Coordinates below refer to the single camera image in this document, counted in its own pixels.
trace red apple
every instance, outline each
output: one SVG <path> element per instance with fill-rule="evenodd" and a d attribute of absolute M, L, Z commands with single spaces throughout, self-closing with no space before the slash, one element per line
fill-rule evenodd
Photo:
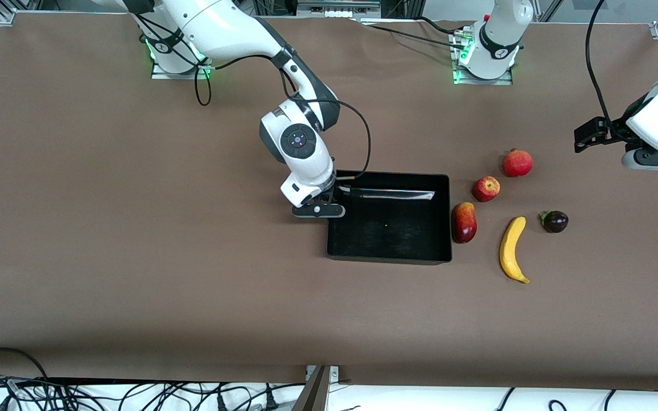
<path fill-rule="evenodd" d="M 496 195 L 499 194 L 499 189 L 501 186 L 494 177 L 487 175 L 483 179 L 478 180 L 474 187 L 471 190 L 471 193 L 474 195 L 478 201 L 485 203 L 487 201 L 493 200 Z"/>
<path fill-rule="evenodd" d="M 454 240 L 464 244 L 476 236 L 476 211 L 472 203 L 460 203 L 451 214 L 454 224 Z"/>
<path fill-rule="evenodd" d="M 532 171 L 532 166 L 532 156 L 524 150 L 513 148 L 504 157 L 504 174 L 509 177 L 522 177 Z"/>

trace banana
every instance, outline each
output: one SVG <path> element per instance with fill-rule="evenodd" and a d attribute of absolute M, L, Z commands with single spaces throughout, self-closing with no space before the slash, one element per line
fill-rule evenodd
<path fill-rule="evenodd" d="M 515 279 L 522 284 L 528 284 L 529 279 L 522 274 L 522 270 L 517 264 L 517 240 L 524 231 L 524 226 L 527 225 L 527 219 L 524 217 L 517 217 L 512 219 L 507 231 L 504 233 L 504 239 L 501 240 L 501 248 L 499 248 L 499 262 L 504 273 L 510 279 Z"/>

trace table surface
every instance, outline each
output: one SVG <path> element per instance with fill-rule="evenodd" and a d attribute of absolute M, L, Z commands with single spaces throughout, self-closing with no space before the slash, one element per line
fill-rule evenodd
<path fill-rule="evenodd" d="M 149 79 L 129 16 L 23 13 L 0 28 L 0 345 L 60 376 L 286 381 L 340 364 L 363 384 L 658 388 L 658 172 L 624 169 L 622 145 L 573 153 L 600 115 L 584 26 L 530 26 L 502 87 L 455 86 L 445 47 L 353 21 L 271 23 L 364 113 L 371 171 L 447 174 L 455 202 L 499 178 L 476 239 L 437 266 L 329 260 L 326 222 L 291 215 L 288 171 L 258 139 L 284 99 L 270 63 L 216 72 L 203 108 L 190 81 Z M 593 36 L 622 112 L 658 79 L 658 42 L 645 25 Z M 323 137 L 337 167 L 363 164 L 349 110 Z M 535 169 L 502 178 L 515 147 Z M 548 209 L 570 216 L 562 234 L 535 222 Z M 520 215 L 529 285 L 498 263 Z"/>

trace dark purple fruit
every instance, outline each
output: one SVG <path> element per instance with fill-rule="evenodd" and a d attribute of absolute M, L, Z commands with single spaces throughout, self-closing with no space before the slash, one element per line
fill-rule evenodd
<path fill-rule="evenodd" d="M 567 227 L 567 214 L 562 211 L 548 211 L 540 219 L 547 232 L 561 232 Z"/>

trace black tray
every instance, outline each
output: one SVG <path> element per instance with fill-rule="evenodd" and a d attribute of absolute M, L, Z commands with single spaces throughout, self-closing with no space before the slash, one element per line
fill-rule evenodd
<path fill-rule="evenodd" d="M 340 182 L 336 193 L 347 213 L 327 219 L 330 258 L 426 265 L 451 260 L 447 175 L 366 172 Z"/>

